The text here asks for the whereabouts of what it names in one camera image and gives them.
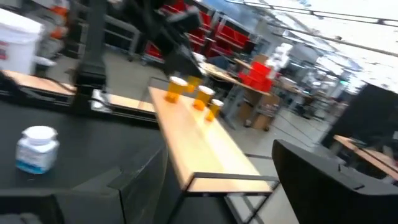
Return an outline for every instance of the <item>metal frame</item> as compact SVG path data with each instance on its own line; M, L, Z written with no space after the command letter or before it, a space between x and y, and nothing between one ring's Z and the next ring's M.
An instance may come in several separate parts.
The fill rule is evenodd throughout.
M245 153L244 155L246 157L251 157L251 158L256 158L256 159L272 160L272 158L269 156L262 156L262 155L248 154L248 153ZM272 191L274 191L279 186L279 184L280 184L279 180L275 181L275 183L271 186ZM225 199L225 202L226 202L228 208L231 210L231 213L233 214L233 217L235 218L236 222L238 224L242 224L243 220L239 216L238 211L236 211L232 201L228 197L225 197L224 199ZM257 208L255 208L253 206L253 204L250 202L250 200L247 197L242 196L242 199L243 199L243 202L246 204L246 206L248 206L250 211L256 211L256 213L252 213L252 215L249 216L249 218L246 220L246 223L250 223L252 220L256 220L258 224L264 224L262 219L260 217L258 217L257 214L261 210L261 208L265 205L268 198L264 198L263 200L261 200L259 205L257 205Z
M346 21L365 22L365 23L370 23L370 24L379 24L379 25L383 25L383 26L398 27L398 20L396 20L396 19L377 18L377 17L370 17L370 16L355 16L355 15L349 15L349 14L343 14L343 13L337 13L337 12L325 12L325 11L316 11L316 10L309 10L309 9L287 7L287 6L277 6L277 5L267 4L267 3L245 2L245 0L225 0L225 1L231 2L231 3L236 3L236 4L244 4L245 6L261 7L264 9L271 9L271 10L275 10L275 11L294 12L294 13L305 14L305 15L310 15L310 16L320 16L320 17L325 17L325 18L341 19L341 20L346 20ZM373 20L376 20L376 22L368 22L368 21L364 21L364 20L360 20L360 19L343 19L343 18L337 17L337 16L350 16L350 17L357 17L357 18L361 18L361 19L373 19ZM388 24L386 22L396 22L397 25Z
M188 184L182 189L180 195L178 196L177 202L175 203L166 224L171 224L176 218L178 211L181 209L181 206L184 200L187 197L226 197L229 195L241 195L241 196L264 196L261 200L261 203L254 208L250 217L238 223L248 224L251 223L252 220L257 217L259 210L262 206L267 202L267 199L272 194L271 192L190 192L190 187L194 183L196 179L234 179L234 180L262 180L262 181L276 181L279 182L277 177L268 177L268 176L260 176L260 175L241 175L241 174L217 174L217 173L207 173L207 172L194 172L190 177Z
M228 126L233 130L236 129L233 118L238 111L240 102L242 102L243 99L244 87L234 84L224 100L224 106L221 110L221 115Z
M52 91L20 86L19 88L31 92L29 95L24 91L14 89L5 82L1 83L0 77L0 100L8 101L16 105L30 106L38 109L48 109L60 113L73 114L70 108L71 95L55 93ZM109 121L120 121L127 124L137 124L153 128L159 128L155 113L119 105L110 105L112 112L103 113L98 111L82 111L83 116L98 118Z
M158 57L152 56L152 55L147 53L147 49L149 49L151 44L152 44L152 42L150 42L150 41L148 41L146 43L144 52L141 55L141 64L142 65L147 65L148 62L157 62L157 63L163 64L164 63L164 59L162 57L158 58Z
M83 12L88 12L89 11L89 8L87 6L82 5L82 4L76 4L76 9L77 9L77 11L83 11ZM109 34L112 34L112 35L118 36L118 37L120 37L122 39L130 41L130 46L129 46L129 49L127 51L127 59L129 61L132 61L133 57L136 55L136 49L137 49L138 40L139 40L139 36L140 36L139 30L137 28L135 28L133 25L128 24L127 22L120 21L120 20L115 19L115 18L113 18L111 16L108 16L108 15L105 15L105 23L112 24L114 26L120 27L120 28L122 28L122 29L124 29L126 31L129 31L129 32L133 33L133 37L127 37L127 36L124 36L124 35L121 35L121 34L117 34L117 33L113 32L113 31L107 30L107 29L104 30L105 32L107 32ZM82 30L81 30L81 35L80 35L80 43L79 43L78 55L79 55L79 57L82 57L82 55L84 54L84 51L85 51L85 45L86 45L85 43L86 43L86 40L87 40L87 33L88 33L89 24L87 23L87 21L81 21L79 23L79 25L82 26Z

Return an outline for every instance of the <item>bottle cap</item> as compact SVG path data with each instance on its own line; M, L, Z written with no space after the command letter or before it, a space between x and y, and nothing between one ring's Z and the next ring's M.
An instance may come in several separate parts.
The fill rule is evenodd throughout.
M57 131L48 126L32 126L22 132L34 145L47 144L56 135Z
M202 85L200 85L200 86L198 87L198 89L199 89L200 91L206 93L207 95L213 96L213 95L215 94L215 91L214 91L214 90L212 90L211 88L202 86Z
M212 99L211 102L212 102L214 105L219 106L219 107L224 106L224 103L221 102L220 100Z
M185 81L185 80L183 80L182 78L179 78L179 77L170 77L170 81L174 82L175 84L180 85L180 86L187 86L188 85L187 81Z

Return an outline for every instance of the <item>table leg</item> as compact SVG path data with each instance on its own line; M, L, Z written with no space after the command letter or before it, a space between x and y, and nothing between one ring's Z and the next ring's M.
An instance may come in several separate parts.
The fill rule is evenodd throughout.
M234 86L233 89L228 93L226 101L222 110L224 120L228 126L235 130L236 127L233 123L233 117L236 114L239 103L242 101L244 96L244 90L240 86Z
M274 184L272 186L272 190L275 190L278 186L279 186L280 182ZM260 212L260 210L262 209L262 207L266 204L267 200L269 199L271 195L268 196L264 196L264 198L261 200L261 202L257 205L257 208L254 209L254 211L252 211L252 214L249 216L249 218L244 222L244 224L250 224L253 219L255 219L257 217L257 214Z
M181 195L178 196L177 203L174 205L174 208L173 208L172 212L170 213L170 216L168 217L166 224L173 223L184 200L185 200L185 192L182 192Z
M332 155L334 155L334 156L337 156L342 149L343 149L343 145L338 141L335 141L330 146L330 151L331 151Z
M289 111L292 111L296 107L297 100L299 100L299 98L300 98L300 95L298 95L298 94L293 98L293 101L291 102L291 104L288 108Z
M261 95L260 100L254 105L253 110L250 112L249 118L245 120L244 126L250 127L253 123L254 117L258 114L259 107L261 106L264 95Z

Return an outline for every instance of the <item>ceiling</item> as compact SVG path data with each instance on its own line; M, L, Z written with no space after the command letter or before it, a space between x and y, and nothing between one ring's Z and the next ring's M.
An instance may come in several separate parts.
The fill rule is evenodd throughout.
M275 15L285 25L316 35L329 38L340 37L342 41L350 42L365 47L384 50L398 54L398 27L383 26L365 22L354 22L342 19L354 19L366 22L376 22L377 19L398 19L398 1L391 0L242 0L247 4L259 7L260 4L289 7L289 11L265 9ZM322 12L334 12L350 16L333 15L342 19L332 19L311 14L296 13L300 9ZM307 42L313 43L319 49L328 53L328 58L337 64L352 64L355 61L361 68L357 77L383 88L398 91L398 58L352 47L345 44L327 41L299 32L292 32Z

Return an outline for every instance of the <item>black panel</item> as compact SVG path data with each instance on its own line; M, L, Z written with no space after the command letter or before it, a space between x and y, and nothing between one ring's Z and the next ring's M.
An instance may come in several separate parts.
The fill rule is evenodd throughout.
M64 224L55 197L46 191L0 191L0 215L32 213L43 224Z
M164 143L159 142L157 148L154 155L143 154L131 159L123 166L123 174L109 184L120 191L124 217L128 224L152 223L167 163ZM139 167L142 160L148 162Z
M70 188L129 161L141 152L152 155L163 138L159 130L129 124L92 120L67 114L0 103L3 118L0 189L15 187ZM55 167L45 175L31 175L15 168L16 143L21 132L45 125L58 132L60 147Z
M396 223L397 187L282 140L272 158L299 223Z
M349 103L348 108L333 124L321 144L327 148L333 143L333 136L360 138L364 142L372 141L372 136L385 131L388 119L396 113L398 95L394 92L366 85Z
M182 193L182 190L169 158L165 182L159 197L153 224L166 223L180 193ZM223 197L186 197L173 224L187 223L232 224L236 222Z

